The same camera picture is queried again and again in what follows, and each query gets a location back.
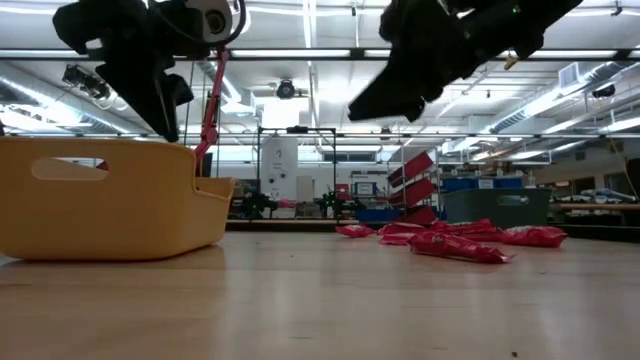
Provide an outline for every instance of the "yellow plastic basket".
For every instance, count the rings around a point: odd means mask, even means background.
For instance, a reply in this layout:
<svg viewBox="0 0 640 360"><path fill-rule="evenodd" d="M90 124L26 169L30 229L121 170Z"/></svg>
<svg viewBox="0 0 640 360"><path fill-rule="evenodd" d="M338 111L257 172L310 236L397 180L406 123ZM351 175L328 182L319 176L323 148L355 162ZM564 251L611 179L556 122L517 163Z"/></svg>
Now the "yellow plastic basket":
<svg viewBox="0 0 640 360"><path fill-rule="evenodd" d="M188 149L153 142L5 137L0 169L0 252L21 259L146 260L214 244L234 188L195 178Z"/></svg>

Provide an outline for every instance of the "red cable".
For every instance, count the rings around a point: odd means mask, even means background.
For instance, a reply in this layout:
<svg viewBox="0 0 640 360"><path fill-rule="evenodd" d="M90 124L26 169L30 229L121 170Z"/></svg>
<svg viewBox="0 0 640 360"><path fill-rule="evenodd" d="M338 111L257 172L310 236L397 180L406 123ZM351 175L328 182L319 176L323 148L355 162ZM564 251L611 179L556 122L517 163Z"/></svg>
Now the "red cable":
<svg viewBox="0 0 640 360"><path fill-rule="evenodd" d="M224 70L227 66L227 60L229 60L229 52L221 46L218 48L218 68L216 69L216 77L213 80L213 88L211 89L211 99L209 100L209 106L202 119L202 129L200 132L200 144L194 150L196 155L196 163L200 164L204 154L211 145L215 145L218 142L218 131L216 125L219 121L216 117L216 110L220 104L220 94L222 92L222 79L224 78Z"/></svg>

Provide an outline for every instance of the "red shelf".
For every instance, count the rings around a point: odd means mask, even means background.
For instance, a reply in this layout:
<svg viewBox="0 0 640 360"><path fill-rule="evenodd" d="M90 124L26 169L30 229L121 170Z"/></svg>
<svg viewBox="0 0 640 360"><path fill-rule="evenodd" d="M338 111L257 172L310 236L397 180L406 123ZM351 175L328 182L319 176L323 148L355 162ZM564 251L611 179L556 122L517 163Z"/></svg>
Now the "red shelf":
<svg viewBox="0 0 640 360"><path fill-rule="evenodd" d="M426 171L431 165L433 165L433 160L423 151L404 165L404 181L402 179L402 167L391 173L387 180L389 180L389 184L394 188L401 186L404 182Z"/></svg>
<svg viewBox="0 0 640 360"><path fill-rule="evenodd" d="M416 205L420 200L426 198L427 196L433 194L435 191L435 187L429 181L429 179L418 180L411 185L407 186L407 199L406 206L411 207ZM400 189L400 191L394 193L389 198L389 204L391 204L394 208L403 208L404 204L404 190Z"/></svg>
<svg viewBox="0 0 640 360"><path fill-rule="evenodd" d="M429 225L438 218L433 213L431 206L415 206L407 210L406 214L400 215L396 221L409 224Z"/></svg>

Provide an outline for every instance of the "candy wrapper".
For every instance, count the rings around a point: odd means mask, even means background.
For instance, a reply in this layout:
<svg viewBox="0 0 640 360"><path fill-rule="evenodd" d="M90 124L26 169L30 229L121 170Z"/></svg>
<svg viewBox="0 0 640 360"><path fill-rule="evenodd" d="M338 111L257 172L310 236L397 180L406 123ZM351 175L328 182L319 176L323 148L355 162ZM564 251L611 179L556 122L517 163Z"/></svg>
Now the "candy wrapper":
<svg viewBox="0 0 640 360"><path fill-rule="evenodd" d="M497 231L496 227L491 224L489 219L459 224L448 224L446 222L438 221L431 225L429 230L452 235L493 233Z"/></svg>
<svg viewBox="0 0 640 360"><path fill-rule="evenodd" d="M336 232L350 238L367 237L376 233L375 230L364 225L336 226Z"/></svg>
<svg viewBox="0 0 640 360"><path fill-rule="evenodd" d="M462 234L458 236L461 236L465 239L477 241L477 242L504 242L505 239L508 241L511 238L511 235L506 234L504 231L500 229L496 229L493 232Z"/></svg>
<svg viewBox="0 0 640 360"><path fill-rule="evenodd" d="M429 231L429 229L425 228L422 225L408 223L391 223L378 230L378 235L420 234L425 231Z"/></svg>
<svg viewBox="0 0 640 360"><path fill-rule="evenodd" d="M560 247L567 234L550 226L519 226L504 231L502 243L509 245Z"/></svg>
<svg viewBox="0 0 640 360"><path fill-rule="evenodd" d="M411 239L414 254L473 260L485 264L505 264L511 258L500 250L459 236L426 232Z"/></svg>
<svg viewBox="0 0 640 360"><path fill-rule="evenodd" d="M407 246L417 234L387 234L380 239L382 245Z"/></svg>

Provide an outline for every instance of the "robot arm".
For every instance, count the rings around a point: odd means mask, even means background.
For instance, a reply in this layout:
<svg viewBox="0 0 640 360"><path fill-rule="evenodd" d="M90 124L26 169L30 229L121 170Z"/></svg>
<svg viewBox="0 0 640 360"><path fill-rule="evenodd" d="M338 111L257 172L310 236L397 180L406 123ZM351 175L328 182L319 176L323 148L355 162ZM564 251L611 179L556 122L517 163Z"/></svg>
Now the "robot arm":
<svg viewBox="0 0 640 360"><path fill-rule="evenodd" d="M175 65L174 56L197 60L212 49L225 52L246 21L244 0L238 4L240 22L233 33L226 0L149 0L148 9L141 0L80 0L60 7L53 25L77 53L104 61L96 72L156 133L175 142L176 107L193 94L182 77L165 70ZM92 42L100 45L87 45ZM214 113L208 110L203 122L213 122ZM205 137L211 142L211 134Z"/></svg>
<svg viewBox="0 0 640 360"><path fill-rule="evenodd" d="M542 48L547 28L581 2L393 0L379 31L391 42L389 61L349 105L349 118L402 115L413 122L445 86L496 55L513 49L525 59Z"/></svg>

